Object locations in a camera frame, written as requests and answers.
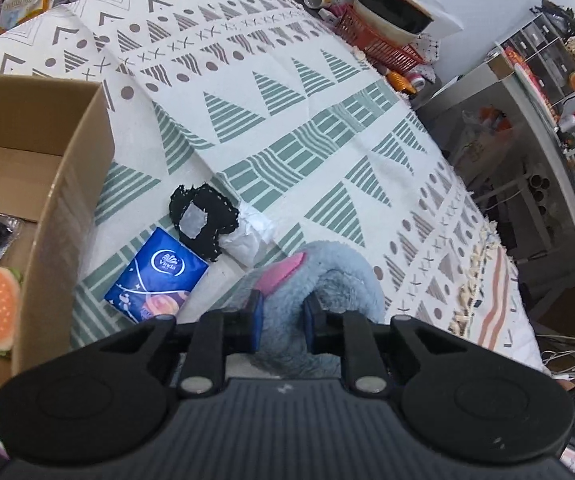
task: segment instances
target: tablecloth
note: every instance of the tablecloth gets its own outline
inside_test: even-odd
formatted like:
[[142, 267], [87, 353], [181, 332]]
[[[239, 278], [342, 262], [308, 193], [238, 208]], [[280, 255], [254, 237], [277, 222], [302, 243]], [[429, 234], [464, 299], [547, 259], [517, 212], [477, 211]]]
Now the tablecloth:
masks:
[[[210, 182], [276, 224], [260, 265], [311, 240], [344, 242], [373, 266], [383, 319], [414, 315], [538, 366], [493, 226], [407, 104], [292, 0], [81, 0], [0, 37], [0, 73], [105, 92], [116, 154], [72, 347], [130, 324], [104, 294], [156, 226], [174, 233], [174, 189]], [[219, 257], [180, 321], [225, 304], [244, 272]]]

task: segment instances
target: desk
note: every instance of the desk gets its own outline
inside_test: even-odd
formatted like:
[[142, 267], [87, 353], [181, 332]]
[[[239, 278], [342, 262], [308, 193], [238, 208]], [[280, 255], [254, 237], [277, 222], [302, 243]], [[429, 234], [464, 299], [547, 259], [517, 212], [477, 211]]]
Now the desk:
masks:
[[477, 110], [482, 104], [493, 104], [501, 109], [512, 124], [520, 128], [522, 135], [529, 134], [538, 145], [541, 160], [547, 162], [551, 175], [557, 181], [575, 231], [573, 175], [567, 168], [555, 133], [541, 119], [515, 74], [499, 78], [487, 63], [482, 63], [449, 88], [436, 94], [417, 113], [424, 123], [434, 124], [434, 128], [430, 126], [429, 130], [440, 145], [440, 139], [435, 135], [441, 128], [448, 128], [442, 122], [449, 123], [450, 118], [454, 120], [461, 110]]

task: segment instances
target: brown cardboard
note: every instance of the brown cardboard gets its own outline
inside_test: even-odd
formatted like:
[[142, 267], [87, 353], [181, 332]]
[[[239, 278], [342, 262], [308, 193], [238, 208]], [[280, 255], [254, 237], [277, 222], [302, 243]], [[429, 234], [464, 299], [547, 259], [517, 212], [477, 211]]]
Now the brown cardboard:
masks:
[[69, 349], [80, 251], [113, 156], [100, 85], [0, 75], [0, 212], [27, 220], [1, 261], [24, 280], [0, 386]]

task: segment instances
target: tissue pack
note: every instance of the tissue pack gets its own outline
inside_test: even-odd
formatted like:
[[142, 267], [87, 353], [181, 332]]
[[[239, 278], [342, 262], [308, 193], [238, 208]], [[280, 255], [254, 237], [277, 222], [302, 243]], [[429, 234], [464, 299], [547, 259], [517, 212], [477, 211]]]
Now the tissue pack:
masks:
[[157, 228], [136, 253], [105, 300], [135, 322], [175, 316], [208, 264]]

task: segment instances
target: gray plush toy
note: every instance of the gray plush toy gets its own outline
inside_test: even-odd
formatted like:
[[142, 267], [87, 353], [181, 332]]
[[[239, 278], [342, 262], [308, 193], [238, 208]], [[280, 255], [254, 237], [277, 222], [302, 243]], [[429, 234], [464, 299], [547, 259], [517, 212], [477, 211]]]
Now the gray plush toy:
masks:
[[339, 376], [340, 358], [307, 352], [303, 334], [303, 300], [315, 291], [332, 312], [358, 310], [372, 321], [385, 314], [383, 292], [372, 267], [357, 251], [339, 242], [312, 242], [298, 253], [254, 269], [238, 283], [226, 309], [245, 306], [255, 288], [264, 296], [261, 349], [250, 357], [259, 368], [282, 377]]

